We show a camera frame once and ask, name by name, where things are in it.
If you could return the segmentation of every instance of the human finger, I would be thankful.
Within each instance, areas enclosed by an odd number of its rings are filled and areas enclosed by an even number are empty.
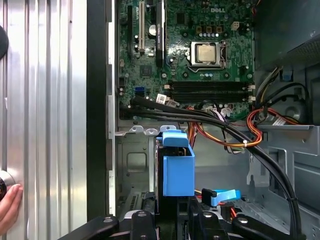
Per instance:
[[[20,187],[21,186],[19,184],[13,185],[5,194],[4,198],[0,201],[0,221],[9,211],[10,206],[12,205]]]

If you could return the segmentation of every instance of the ventilation hole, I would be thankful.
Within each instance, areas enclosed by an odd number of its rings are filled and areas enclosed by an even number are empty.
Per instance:
[[[136,205],[136,201],[137,201],[137,196],[136,195],[132,196],[131,203],[129,206],[130,211],[134,210],[134,207]]]

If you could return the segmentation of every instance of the chip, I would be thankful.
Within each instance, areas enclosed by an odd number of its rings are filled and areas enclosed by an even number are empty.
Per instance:
[[[185,24],[185,14],[183,12],[178,12],[176,14],[176,24]]]
[[[197,34],[201,33],[202,32],[202,27],[201,26],[197,26],[195,31],[196,31]]]
[[[215,45],[197,45],[197,62],[216,62]]]
[[[217,27],[216,27],[216,32],[217,32],[218,34],[221,34],[221,33],[222,33],[222,27],[221,27],[221,26],[217,26]]]
[[[207,34],[211,34],[212,33],[212,27],[211,26],[207,26],[206,27],[206,33]]]
[[[141,65],[140,66],[140,77],[150,78],[152,76],[152,66],[151,65]]]

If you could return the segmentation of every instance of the pcie slot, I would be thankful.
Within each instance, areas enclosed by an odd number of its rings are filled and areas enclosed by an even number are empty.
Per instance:
[[[228,92],[228,93],[207,93],[207,92],[173,92],[172,98],[180,103],[200,103],[203,100],[214,100],[219,104],[227,103],[242,103],[248,101],[247,93],[237,93],[237,92]]]
[[[198,92],[198,91],[245,91],[247,82],[233,81],[177,81],[171,84],[175,92]]]
[[[139,2],[139,51],[145,52],[145,2]]]
[[[165,60],[165,2],[159,0],[156,3],[156,48],[155,48],[155,64],[158,68],[164,66]]]
[[[128,24],[128,33],[127,33],[127,54],[128,58],[131,60],[132,57],[132,39],[133,39],[133,7],[129,5],[127,7],[127,24]]]

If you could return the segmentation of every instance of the cable clip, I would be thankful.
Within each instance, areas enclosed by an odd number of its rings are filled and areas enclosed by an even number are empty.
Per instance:
[[[288,202],[293,202],[293,201],[298,201],[297,197],[293,197],[293,198],[287,198],[286,199]]]

